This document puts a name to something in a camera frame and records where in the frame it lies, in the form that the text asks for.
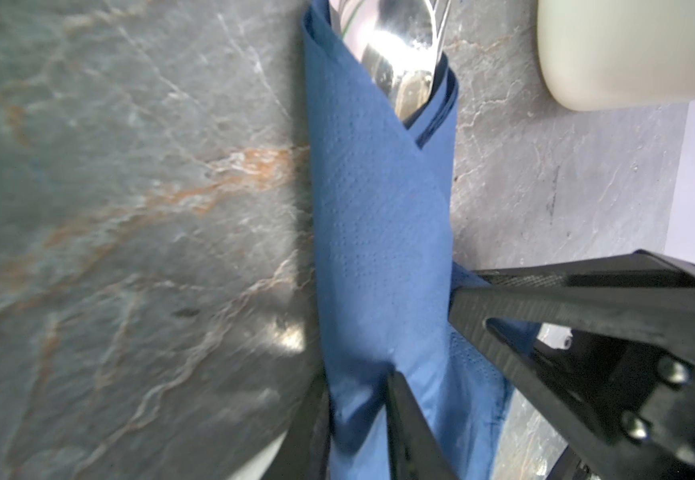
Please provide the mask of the dark blue paper napkin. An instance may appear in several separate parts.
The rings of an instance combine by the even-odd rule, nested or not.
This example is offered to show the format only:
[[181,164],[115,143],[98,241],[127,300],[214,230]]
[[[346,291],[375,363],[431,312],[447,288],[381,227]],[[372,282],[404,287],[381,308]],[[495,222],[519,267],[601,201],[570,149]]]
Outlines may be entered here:
[[513,385],[447,319],[453,290],[483,286],[453,261],[457,77],[441,62],[405,125],[333,32],[327,2],[311,4],[303,32],[331,474],[389,477],[383,394],[397,370],[457,476],[490,478]]

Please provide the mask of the silver fork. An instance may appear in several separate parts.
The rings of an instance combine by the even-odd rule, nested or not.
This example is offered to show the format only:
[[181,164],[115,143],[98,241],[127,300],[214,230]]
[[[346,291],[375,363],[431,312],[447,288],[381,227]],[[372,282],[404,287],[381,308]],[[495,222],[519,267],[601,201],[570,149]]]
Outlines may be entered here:
[[433,0],[433,15],[435,15],[435,41],[437,41],[437,59],[443,55],[443,44],[445,44],[445,30],[449,22],[449,12],[451,12],[451,0]]

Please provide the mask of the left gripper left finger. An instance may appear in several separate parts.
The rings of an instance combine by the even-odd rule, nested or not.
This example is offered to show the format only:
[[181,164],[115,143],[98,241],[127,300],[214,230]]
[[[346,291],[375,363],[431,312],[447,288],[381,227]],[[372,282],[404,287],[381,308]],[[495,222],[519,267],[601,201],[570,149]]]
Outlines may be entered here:
[[325,372],[318,373],[263,480],[329,478],[331,399]]

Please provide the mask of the silver spoon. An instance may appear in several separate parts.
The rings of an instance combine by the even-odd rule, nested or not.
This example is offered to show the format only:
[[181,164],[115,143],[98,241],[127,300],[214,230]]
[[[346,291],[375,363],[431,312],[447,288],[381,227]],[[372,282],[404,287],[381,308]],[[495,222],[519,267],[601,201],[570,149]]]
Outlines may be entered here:
[[439,32],[433,1],[377,1],[361,65],[399,120],[408,122],[433,88]]

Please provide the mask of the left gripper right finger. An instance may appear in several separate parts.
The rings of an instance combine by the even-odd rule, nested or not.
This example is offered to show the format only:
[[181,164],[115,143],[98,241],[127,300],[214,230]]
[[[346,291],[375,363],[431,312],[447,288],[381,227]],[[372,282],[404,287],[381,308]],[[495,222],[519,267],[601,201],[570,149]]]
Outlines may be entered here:
[[393,480],[458,480],[443,456],[405,376],[387,376],[387,442]]

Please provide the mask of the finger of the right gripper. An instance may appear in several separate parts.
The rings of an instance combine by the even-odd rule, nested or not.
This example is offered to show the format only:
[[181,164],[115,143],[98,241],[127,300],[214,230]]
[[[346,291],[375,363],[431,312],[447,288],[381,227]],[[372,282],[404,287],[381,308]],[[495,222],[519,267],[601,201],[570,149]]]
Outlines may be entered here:
[[629,255],[485,272],[449,321],[603,479],[695,479],[695,264]]

